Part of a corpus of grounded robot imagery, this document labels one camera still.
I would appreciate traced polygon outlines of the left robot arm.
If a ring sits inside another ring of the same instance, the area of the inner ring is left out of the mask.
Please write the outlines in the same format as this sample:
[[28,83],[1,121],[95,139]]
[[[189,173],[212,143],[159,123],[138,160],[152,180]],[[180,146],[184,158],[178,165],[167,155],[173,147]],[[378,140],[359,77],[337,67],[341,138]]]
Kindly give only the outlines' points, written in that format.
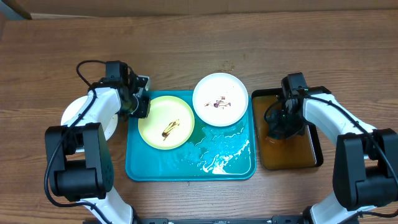
[[113,163],[104,130],[111,120],[146,118],[150,78],[119,60],[104,61],[105,76],[88,83],[87,99],[65,124],[45,132],[44,192],[60,208],[85,207],[100,223],[140,223],[114,188]]

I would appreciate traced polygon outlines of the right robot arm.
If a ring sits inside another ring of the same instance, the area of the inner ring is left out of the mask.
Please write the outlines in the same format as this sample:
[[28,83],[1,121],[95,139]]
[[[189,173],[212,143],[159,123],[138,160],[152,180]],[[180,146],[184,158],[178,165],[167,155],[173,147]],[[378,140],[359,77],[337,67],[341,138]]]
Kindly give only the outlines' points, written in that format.
[[374,209],[397,201],[397,133],[361,121],[324,86],[307,86],[302,73],[287,75],[281,87],[276,102],[281,108],[270,106],[264,113],[270,138],[287,139],[312,124],[336,146],[333,192],[307,207],[298,223],[357,223],[365,215],[396,217],[397,212]]

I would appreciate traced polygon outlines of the yellow-green plate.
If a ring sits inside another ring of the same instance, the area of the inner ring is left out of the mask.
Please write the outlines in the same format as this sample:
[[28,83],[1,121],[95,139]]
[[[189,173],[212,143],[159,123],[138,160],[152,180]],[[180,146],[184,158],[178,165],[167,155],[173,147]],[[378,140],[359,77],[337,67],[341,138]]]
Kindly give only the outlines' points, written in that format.
[[175,149],[184,144],[195,127],[191,107],[176,96],[160,96],[150,101],[148,117],[138,120],[141,138],[160,150]]

